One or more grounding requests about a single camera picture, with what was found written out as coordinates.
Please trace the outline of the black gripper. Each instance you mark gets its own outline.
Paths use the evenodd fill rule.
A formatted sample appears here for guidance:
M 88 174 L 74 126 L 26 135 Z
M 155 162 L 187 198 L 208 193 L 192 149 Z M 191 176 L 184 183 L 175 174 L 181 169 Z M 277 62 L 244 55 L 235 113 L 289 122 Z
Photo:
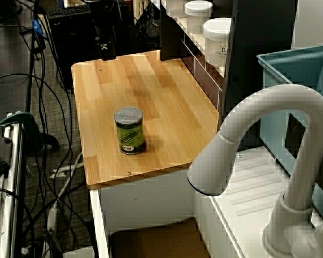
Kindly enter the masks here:
M 99 27 L 95 25 L 97 49 L 100 51 L 100 57 L 103 61 L 116 59 L 115 53 L 115 30 L 113 25 Z

